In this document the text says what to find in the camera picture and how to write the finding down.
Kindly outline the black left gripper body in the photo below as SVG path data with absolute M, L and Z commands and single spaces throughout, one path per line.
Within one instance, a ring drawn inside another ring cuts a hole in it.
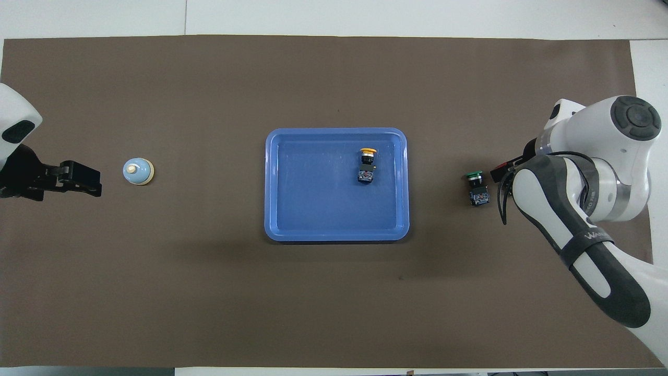
M 2 168 L 1 198 L 42 202 L 45 191 L 64 193 L 62 186 L 56 186 L 57 178 L 49 174 L 51 168 L 43 164 L 30 147 L 19 145 Z

